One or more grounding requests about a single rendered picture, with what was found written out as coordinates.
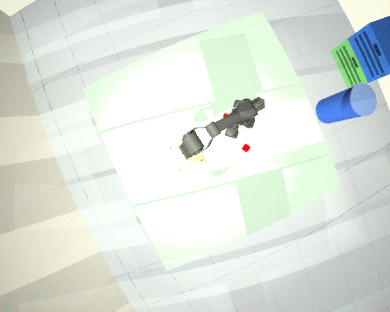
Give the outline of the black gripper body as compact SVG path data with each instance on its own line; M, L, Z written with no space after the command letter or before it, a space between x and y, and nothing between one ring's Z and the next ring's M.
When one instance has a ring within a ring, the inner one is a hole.
M234 102L233 107L237 107L240 104L240 102L241 102L241 100L236 100ZM225 136L236 139L238 136L238 133L239 133L239 131L238 131L239 126L238 125L240 125L241 123L244 124L245 122L237 122L236 124L232 124L231 127L227 128L226 132L225 132Z

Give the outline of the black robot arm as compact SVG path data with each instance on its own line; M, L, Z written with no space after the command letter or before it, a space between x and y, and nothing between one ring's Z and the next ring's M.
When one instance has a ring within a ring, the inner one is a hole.
M226 115L224 118L220 118L217 121L212 121L203 127L194 127L183 135L182 144L178 147L185 157L189 159L192 156L196 156L210 147L213 139L221 134L222 131L229 128L232 124L237 122L245 122L239 126L244 126L246 129L253 129L255 123L255 116L257 116L262 109L265 108L266 101L264 98L254 98L252 101L248 98L242 99L240 104L234 109L233 112ZM205 148L200 138L194 130L205 128L211 139ZM204 148L204 149L203 149Z

